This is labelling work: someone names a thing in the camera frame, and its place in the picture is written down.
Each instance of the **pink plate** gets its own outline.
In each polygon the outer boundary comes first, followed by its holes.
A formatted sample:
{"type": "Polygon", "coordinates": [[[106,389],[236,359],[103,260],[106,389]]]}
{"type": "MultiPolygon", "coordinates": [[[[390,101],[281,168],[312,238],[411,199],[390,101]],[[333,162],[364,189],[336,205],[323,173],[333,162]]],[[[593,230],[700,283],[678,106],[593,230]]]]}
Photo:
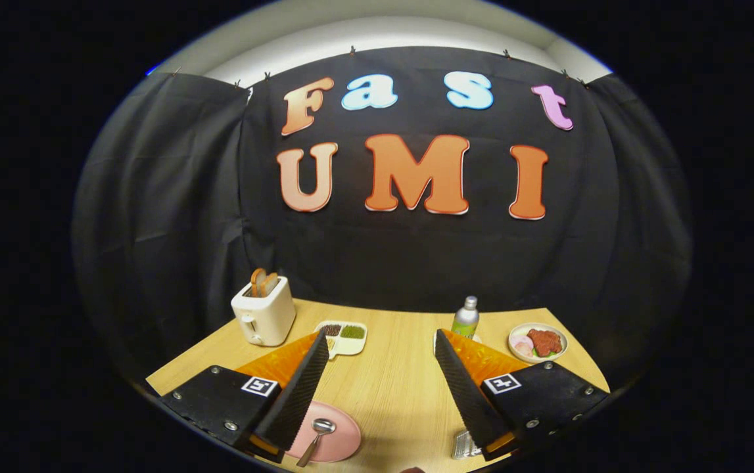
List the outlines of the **pink plate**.
{"type": "Polygon", "coordinates": [[[332,407],[323,402],[312,401],[307,415],[304,417],[304,423],[292,443],[292,449],[286,452],[286,455],[295,458],[301,458],[301,455],[307,451],[307,447],[316,439],[316,431],[313,430],[313,421],[323,417],[335,423],[335,431],[332,434],[326,434],[321,437],[316,451],[313,452],[313,458],[310,461],[319,463],[341,461],[355,454],[362,443],[362,433],[359,426],[352,417],[343,411],[332,407]]]}

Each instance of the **metal spoon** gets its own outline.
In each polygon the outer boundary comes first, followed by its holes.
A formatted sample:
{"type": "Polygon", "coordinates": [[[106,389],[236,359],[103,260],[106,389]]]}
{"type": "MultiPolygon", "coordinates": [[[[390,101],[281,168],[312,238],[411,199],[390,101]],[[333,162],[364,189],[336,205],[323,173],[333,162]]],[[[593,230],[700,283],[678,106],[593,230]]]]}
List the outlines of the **metal spoon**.
{"type": "Polygon", "coordinates": [[[335,430],[335,423],[329,419],[315,419],[313,421],[313,430],[319,434],[316,435],[316,439],[313,440],[313,443],[307,447],[307,451],[301,456],[301,460],[299,460],[297,464],[298,466],[303,467],[310,463],[310,458],[312,458],[313,452],[316,451],[316,447],[319,444],[319,438],[321,438],[322,435],[332,434],[335,430]]]}

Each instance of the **letter m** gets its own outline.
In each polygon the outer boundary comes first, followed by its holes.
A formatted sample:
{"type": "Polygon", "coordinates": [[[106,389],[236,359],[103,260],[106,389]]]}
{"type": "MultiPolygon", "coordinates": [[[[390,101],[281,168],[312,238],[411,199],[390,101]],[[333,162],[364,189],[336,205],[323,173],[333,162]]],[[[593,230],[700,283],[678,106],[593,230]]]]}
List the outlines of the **letter m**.
{"type": "Polygon", "coordinates": [[[429,212],[461,215],[469,209],[461,180],[464,153],[470,149],[467,138],[439,135],[420,162],[415,161],[398,135],[374,135],[365,140],[365,147],[374,159],[373,191],[365,199],[368,210],[391,212],[397,208],[398,200],[391,193],[392,180],[409,210],[418,206],[430,181],[430,196],[424,201],[429,212]]]}

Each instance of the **white divided dish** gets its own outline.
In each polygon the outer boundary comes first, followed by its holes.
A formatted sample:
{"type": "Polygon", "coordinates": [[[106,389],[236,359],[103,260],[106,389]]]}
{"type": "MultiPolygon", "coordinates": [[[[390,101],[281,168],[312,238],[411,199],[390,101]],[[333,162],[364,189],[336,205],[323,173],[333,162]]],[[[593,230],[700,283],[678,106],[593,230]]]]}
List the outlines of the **white divided dish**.
{"type": "Polygon", "coordinates": [[[368,327],[362,323],[353,323],[353,321],[323,321],[316,326],[316,332],[321,330],[325,325],[341,326],[337,335],[328,335],[327,344],[329,344],[329,359],[334,359],[337,354],[355,355],[362,352],[365,348],[365,340],[368,338],[368,327]],[[345,327],[361,327],[365,330],[362,338],[345,338],[341,336],[345,327]]]}
{"type": "Polygon", "coordinates": [[[564,335],[560,330],[556,329],[555,327],[548,326],[544,323],[524,323],[522,325],[518,325],[517,327],[514,327],[511,330],[511,333],[508,334],[508,348],[511,350],[512,354],[514,356],[518,357],[518,359],[523,360],[526,363],[541,363],[543,361],[552,361],[554,359],[557,359],[561,355],[563,355],[567,351],[567,336],[564,335]],[[545,357],[539,357],[539,356],[526,356],[523,353],[518,352],[514,348],[515,339],[520,338],[520,336],[527,336],[529,330],[549,330],[549,332],[554,332],[556,335],[558,335],[561,338],[561,351],[558,353],[551,353],[549,356],[545,357]]]}

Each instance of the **white toaster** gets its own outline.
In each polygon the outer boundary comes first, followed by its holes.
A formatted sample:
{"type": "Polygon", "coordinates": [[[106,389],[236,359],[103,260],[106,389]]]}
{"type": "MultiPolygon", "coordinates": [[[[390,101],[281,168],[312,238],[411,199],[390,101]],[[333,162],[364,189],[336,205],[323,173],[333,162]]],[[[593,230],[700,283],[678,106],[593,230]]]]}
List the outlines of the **white toaster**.
{"type": "Polygon", "coordinates": [[[277,347],[286,340],[295,322],[295,303],[289,281],[284,276],[278,276],[277,281],[277,286],[266,297],[251,297],[251,283],[248,282],[230,300],[233,315],[251,344],[277,347]]]}

